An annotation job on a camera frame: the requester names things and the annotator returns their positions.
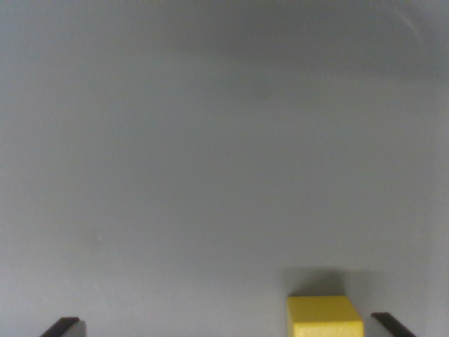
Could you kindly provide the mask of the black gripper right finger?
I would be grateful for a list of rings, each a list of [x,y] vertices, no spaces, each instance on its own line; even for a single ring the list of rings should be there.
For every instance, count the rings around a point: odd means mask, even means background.
[[[364,323],[367,337],[416,337],[389,312],[373,312]]]

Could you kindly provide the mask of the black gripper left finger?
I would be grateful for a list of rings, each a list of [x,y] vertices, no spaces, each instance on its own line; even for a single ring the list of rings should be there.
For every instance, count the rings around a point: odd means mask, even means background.
[[[61,317],[41,337],[86,337],[86,323],[78,317]]]

